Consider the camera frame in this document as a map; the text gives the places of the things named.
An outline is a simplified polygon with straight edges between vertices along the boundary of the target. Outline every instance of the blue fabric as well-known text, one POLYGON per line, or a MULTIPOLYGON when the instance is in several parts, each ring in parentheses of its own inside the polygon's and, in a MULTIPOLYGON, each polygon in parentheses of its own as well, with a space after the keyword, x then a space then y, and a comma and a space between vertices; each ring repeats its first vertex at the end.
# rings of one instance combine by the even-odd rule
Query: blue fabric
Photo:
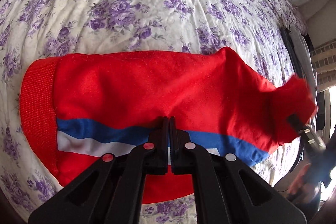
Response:
MULTIPOLYGON (((140 145, 148 140, 152 128, 138 126, 114 129, 91 119, 57 119, 58 130, 76 139, 92 138, 100 143, 121 142, 140 145)), ((233 153, 248 166, 253 166, 269 154, 238 138, 208 132, 188 131, 192 142, 204 148, 216 148, 221 156, 233 153)))

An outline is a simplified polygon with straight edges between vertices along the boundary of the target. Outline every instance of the floral bed sheet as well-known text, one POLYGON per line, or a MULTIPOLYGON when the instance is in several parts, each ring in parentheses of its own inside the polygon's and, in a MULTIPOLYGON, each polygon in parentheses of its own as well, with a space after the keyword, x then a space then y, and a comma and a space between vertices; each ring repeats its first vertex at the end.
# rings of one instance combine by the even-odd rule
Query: floral bed sheet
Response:
MULTIPOLYGON (((1 0, 0 187, 25 220, 60 186, 22 133, 18 103, 23 75, 38 58, 70 52, 164 50, 211 54, 234 49, 281 86, 293 74, 281 26, 305 33, 287 0, 1 0)), ((274 185, 296 158, 299 140, 253 167, 274 185)), ((140 223, 196 223, 193 195, 143 205, 140 223)))

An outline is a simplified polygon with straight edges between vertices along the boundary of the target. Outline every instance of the ribbed red hem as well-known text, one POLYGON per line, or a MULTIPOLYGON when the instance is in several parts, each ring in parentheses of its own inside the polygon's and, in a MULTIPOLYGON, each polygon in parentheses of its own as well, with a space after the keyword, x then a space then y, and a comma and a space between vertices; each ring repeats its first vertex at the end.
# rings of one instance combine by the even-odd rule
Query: ribbed red hem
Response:
POLYGON ((59 57, 36 60, 23 78, 20 94, 22 130, 31 149, 53 176, 57 169, 57 124, 53 81, 59 57))

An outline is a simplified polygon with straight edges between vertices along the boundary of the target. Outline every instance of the folded red clothing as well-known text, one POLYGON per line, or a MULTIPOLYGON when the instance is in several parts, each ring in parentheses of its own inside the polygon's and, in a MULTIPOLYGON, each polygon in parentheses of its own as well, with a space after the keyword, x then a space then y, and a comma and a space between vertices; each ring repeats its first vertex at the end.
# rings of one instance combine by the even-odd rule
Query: folded red clothing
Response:
MULTIPOLYGON (((102 154, 129 153, 162 117, 211 153, 254 165, 298 135, 316 111, 306 82, 275 88, 229 47, 209 56, 144 51, 68 54, 35 61, 23 79, 23 132, 42 163, 68 184, 102 154)), ((193 192, 189 176, 147 176, 143 203, 193 192)))

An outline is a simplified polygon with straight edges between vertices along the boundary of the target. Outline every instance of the white stripe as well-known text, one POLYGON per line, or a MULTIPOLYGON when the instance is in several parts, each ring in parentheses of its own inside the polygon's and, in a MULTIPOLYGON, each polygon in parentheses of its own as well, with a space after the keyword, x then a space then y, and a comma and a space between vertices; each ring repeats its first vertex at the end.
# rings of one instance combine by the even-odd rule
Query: white stripe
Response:
MULTIPOLYGON (((77 154, 101 157, 105 153, 113 153, 116 157, 128 154, 135 145, 119 142, 100 143, 91 138, 76 139, 62 131, 57 132, 58 150, 77 154)), ((219 156, 217 148, 207 148, 208 152, 219 156)), ((168 164, 170 165, 170 148, 168 148, 168 164)))

